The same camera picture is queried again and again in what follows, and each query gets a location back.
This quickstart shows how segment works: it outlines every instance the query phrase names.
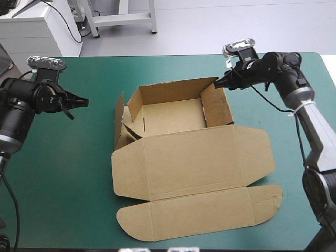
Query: black robotic arm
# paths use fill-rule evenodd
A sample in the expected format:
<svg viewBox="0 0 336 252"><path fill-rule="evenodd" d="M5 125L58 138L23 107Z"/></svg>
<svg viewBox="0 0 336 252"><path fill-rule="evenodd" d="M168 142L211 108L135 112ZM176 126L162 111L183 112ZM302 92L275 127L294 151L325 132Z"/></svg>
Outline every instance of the black robotic arm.
<svg viewBox="0 0 336 252"><path fill-rule="evenodd" d="M303 156L302 181L322 228L305 251L336 251L336 133L313 101L314 91L300 69L301 55L269 52L259 59L254 44L253 39L244 39L224 46L231 70L214 83L215 87L245 89L264 82L267 91L274 83L286 107L299 119L312 149L307 158ZM232 67L234 57L239 60Z"/></svg>
<svg viewBox="0 0 336 252"><path fill-rule="evenodd" d="M60 59L31 56L27 61L35 73L35 80L7 78L0 85L0 183L4 182L16 208L17 234L14 252L19 241L19 211L15 195L4 176L11 155L24 144L36 114L64 112L74 119L70 109L87 107L89 99L64 90L58 84L59 74L67 64ZM0 229L6 227L0 218ZM9 252L9 239L0 234L0 252Z"/></svg>

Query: cardboard tab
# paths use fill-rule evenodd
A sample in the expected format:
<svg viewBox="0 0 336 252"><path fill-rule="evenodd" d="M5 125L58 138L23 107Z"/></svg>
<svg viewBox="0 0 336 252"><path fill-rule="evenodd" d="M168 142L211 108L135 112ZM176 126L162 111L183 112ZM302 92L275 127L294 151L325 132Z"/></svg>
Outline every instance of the cardboard tab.
<svg viewBox="0 0 336 252"><path fill-rule="evenodd" d="M124 113L124 93L121 93L121 96L117 100L114 109L114 146L116 145L121 134L123 113Z"/></svg>
<svg viewBox="0 0 336 252"><path fill-rule="evenodd" d="M233 123L233 116L224 88L213 84L201 92L206 125L208 128Z"/></svg>
<svg viewBox="0 0 336 252"><path fill-rule="evenodd" d="M255 226L272 218L282 202L278 185L241 187L122 208L120 226L146 242Z"/></svg>
<svg viewBox="0 0 336 252"><path fill-rule="evenodd" d="M234 125L142 138L112 157L114 192L150 201L247 186L274 169L265 131Z"/></svg>

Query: corrugated cardboard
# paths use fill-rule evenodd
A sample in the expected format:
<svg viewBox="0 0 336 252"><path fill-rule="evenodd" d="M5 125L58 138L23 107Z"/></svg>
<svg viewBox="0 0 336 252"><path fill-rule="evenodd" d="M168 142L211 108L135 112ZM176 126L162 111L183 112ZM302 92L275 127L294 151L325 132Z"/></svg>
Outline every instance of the corrugated cardboard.
<svg viewBox="0 0 336 252"><path fill-rule="evenodd" d="M147 242L255 226L272 218L282 201L278 185L241 187L124 207L120 226Z"/></svg>
<svg viewBox="0 0 336 252"><path fill-rule="evenodd" d="M215 89L212 84L216 79L140 86L128 102L129 113L126 113L130 116L124 114L122 122L131 134L139 137L233 123L224 89ZM122 111L121 104L116 105L116 121L120 120L117 111Z"/></svg>
<svg viewBox="0 0 336 252"><path fill-rule="evenodd" d="M123 95L118 100L114 191L150 201L118 211L132 237L156 241L258 225L280 207L279 186L246 187L275 169L267 133L232 125L215 79L142 86L128 106Z"/></svg>

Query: green table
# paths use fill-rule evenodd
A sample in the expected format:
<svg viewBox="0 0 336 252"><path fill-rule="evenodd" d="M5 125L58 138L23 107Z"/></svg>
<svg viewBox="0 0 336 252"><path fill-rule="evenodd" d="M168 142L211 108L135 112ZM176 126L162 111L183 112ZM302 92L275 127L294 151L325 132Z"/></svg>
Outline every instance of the green table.
<svg viewBox="0 0 336 252"><path fill-rule="evenodd" d="M302 70L316 91L316 102L336 129L336 88L314 53L303 53ZM256 226L156 243L137 241L118 225L116 212L140 203L113 192L113 110L122 91L128 100L137 86L161 81L222 76L222 55L65 58L60 84L90 98L89 108L36 116L23 149L7 169L20 204L20 247L120 248L199 246L212 249L303 249L319 230L301 185L303 172L294 119L277 112L252 89L228 91L235 122L265 129L277 163L259 184L279 184L284 201L278 214ZM273 86L267 97L282 105ZM0 187L3 233L14 241L15 211Z"/></svg>

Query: white floor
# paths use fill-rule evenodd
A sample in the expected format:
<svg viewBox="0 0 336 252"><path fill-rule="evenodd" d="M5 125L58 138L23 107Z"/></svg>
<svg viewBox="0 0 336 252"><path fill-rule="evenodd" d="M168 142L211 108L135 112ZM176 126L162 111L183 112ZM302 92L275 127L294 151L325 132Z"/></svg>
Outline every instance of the white floor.
<svg viewBox="0 0 336 252"><path fill-rule="evenodd" d="M116 0L91 0L101 15L115 14ZM151 25L101 27L84 39L81 56L220 54L223 44L251 37L258 52L313 51L336 83L336 0L156 0L159 32ZM149 9L130 0L130 12Z"/></svg>

